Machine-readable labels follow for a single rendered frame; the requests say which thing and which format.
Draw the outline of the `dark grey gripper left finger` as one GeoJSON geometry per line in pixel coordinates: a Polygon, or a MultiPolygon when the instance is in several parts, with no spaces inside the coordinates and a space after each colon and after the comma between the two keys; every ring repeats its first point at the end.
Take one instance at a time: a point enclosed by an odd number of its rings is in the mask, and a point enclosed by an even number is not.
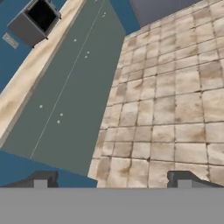
{"type": "Polygon", "coordinates": [[[57,171],[35,171],[27,178],[9,183],[3,187],[15,188],[50,188],[58,187],[59,173],[57,171]]]}

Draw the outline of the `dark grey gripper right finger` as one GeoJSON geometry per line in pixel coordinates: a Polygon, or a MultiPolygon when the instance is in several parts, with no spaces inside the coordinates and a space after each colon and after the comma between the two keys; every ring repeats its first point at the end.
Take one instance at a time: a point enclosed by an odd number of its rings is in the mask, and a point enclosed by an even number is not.
{"type": "Polygon", "coordinates": [[[194,175],[191,171],[168,171],[168,188],[224,188],[224,185],[218,185],[194,175]]]}

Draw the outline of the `grey-green cupboard run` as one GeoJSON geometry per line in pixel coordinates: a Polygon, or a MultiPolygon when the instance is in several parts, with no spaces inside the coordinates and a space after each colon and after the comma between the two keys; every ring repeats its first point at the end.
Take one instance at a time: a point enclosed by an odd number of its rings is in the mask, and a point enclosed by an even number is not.
{"type": "Polygon", "coordinates": [[[87,0],[2,150],[86,175],[123,39],[110,1],[87,0]]]}

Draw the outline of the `grey wall socket plate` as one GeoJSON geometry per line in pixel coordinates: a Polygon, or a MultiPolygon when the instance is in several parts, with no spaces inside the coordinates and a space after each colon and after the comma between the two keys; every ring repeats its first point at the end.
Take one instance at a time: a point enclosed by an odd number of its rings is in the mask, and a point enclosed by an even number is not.
{"type": "Polygon", "coordinates": [[[7,42],[10,46],[12,46],[14,49],[17,49],[19,46],[19,43],[7,32],[3,35],[3,40],[7,42]]]}

